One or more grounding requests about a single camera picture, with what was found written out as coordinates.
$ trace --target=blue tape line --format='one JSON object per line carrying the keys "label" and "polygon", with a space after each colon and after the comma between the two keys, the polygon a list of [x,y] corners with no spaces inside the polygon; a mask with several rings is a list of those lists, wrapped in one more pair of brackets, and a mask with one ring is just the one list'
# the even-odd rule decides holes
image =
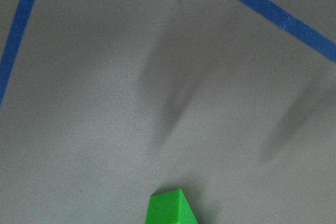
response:
{"label": "blue tape line", "polygon": [[0,62],[0,106],[35,0],[19,0]]}
{"label": "blue tape line", "polygon": [[336,44],[305,23],[296,19],[270,0],[239,0],[282,30],[306,43],[317,52],[336,62]]}

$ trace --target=green block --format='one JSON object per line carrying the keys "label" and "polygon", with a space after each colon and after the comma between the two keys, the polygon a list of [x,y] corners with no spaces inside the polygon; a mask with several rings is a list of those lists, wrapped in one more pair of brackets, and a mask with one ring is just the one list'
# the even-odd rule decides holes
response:
{"label": "green block", "polygon": [[181,189],[151,196],[145,224],[197,224]]}

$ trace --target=floor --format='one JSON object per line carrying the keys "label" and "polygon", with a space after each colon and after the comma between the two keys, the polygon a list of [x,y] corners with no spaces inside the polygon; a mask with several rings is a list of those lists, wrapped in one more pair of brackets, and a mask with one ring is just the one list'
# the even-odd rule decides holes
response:
{"label": "floor", "polygon": [[[272,0],[336,41],[336,0]],[[3,51],[18,0],[0,0]],[[36,0],[0,110],[2,223],[334,224],[336,64],[236,0]]]}

